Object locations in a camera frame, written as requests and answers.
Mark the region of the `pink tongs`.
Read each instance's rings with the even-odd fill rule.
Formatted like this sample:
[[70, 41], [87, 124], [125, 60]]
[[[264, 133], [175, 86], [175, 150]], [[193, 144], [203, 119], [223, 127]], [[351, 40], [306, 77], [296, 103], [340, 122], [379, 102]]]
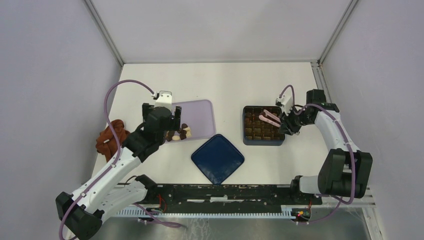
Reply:
[[281, 121], [280, 118], [278, 116], [275, 116], [274, 114], [272, 114], [270, 111], [264, 109], [258, 117], [261, 121], [268, 123], [272, 126], [275, 126], [277, 128], [281, 127]]

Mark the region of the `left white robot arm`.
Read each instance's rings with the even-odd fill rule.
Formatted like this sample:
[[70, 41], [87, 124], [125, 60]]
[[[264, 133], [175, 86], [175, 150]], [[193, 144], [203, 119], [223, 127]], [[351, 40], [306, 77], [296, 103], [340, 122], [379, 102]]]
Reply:
[[67, 227], [75, 239], [89, 240], [109, 218], [126, 207], [143, 201], [153, 203], [157, 190], [136, 180], [128, 187], [114, 191], [114, 187], [129, 172], [155, 153], [166, 141], [167, 131], [177, 131], [181, 125], [182, 108], [170, 110], [164, 106], [142, 105], [143, 122], [118, 147], [111, 160], [90, 180], [72, 193], [61, 192], [56, 207], [63, 228]]

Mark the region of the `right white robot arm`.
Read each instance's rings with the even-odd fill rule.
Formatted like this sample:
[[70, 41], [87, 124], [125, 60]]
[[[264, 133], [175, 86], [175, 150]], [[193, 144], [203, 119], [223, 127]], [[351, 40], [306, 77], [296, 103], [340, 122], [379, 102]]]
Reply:
[[344, 203], [350, 204], [354, 199], [363, 198], [373, 158], [354, 144], [343, 126], [339, 108], [327, 101], [325, 92], [320, 89], [309, 90], [305, 105], [296, 109], [294, 95], [287, 95], [283, 91], [275, 104], [281, 108], [280, 133], [293, 136], [300, 132], [301, 127], [314, 125], [328, 149], [318, 175], [298, 175], [292, 180], [289, 199], [295, 204], [302, 204], [309, 198], [309, 194], [315, 194], [337, 200], [347, 197]]

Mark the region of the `blue tin chocolate box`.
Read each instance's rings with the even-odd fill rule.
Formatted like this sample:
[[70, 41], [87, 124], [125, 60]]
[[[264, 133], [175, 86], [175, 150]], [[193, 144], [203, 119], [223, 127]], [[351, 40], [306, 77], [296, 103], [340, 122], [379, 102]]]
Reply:
[[260, 119], [266, 110], [278, 117], [281, 109], [277, 106], [247, 105], [242, 110], [243, 143], [247, 146], [281, 146], [286, 136], [279, 133], [279, 128]]

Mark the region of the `purple chocolate tray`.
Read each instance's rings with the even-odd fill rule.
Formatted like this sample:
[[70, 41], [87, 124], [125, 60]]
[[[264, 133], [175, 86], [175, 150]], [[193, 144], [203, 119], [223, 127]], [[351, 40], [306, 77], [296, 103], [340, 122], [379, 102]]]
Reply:
[[172, 104], [173, 110], [176, 106], [181, 107], [180, 128], [183, 124], [186, 124], [189, 128], [186, 138], [182, 141], [208, 139], [217, 133], [211, 101], [200, 99], [175, 102]]

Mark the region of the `brown crumpled cloth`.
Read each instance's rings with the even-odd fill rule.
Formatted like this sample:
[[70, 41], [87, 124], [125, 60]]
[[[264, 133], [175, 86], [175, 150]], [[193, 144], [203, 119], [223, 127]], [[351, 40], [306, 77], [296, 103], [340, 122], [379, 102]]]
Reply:
[[[118, 137], [119, 143], [122, 144], [130, 135], [130, 132], [126, 130], [125, 124], [121, 119], [113, 120], [111, 124]], [[105, 157], [106, 162], [109, 162], [118, 151], [118, 144], [109, 126], [99, 133], [99, 137], [96, 139], [95, 148], [99, 154]]]

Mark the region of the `blue tin lid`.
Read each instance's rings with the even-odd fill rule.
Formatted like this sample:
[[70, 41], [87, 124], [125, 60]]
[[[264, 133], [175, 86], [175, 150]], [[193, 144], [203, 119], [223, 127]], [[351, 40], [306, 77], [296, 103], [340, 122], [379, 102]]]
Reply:
[[211, 137], [190, 158], [213, 185], [221, 185], [245, 162], [243, 154], [222, 134]]

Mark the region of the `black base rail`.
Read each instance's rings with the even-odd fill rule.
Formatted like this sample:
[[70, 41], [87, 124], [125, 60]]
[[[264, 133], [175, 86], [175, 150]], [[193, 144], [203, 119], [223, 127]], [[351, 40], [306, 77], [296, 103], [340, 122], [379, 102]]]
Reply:
[[321, 198], [289, 185], [158, 184], [138, 201], [166, 214], [277, 214], [283, 207], [322, 205]]

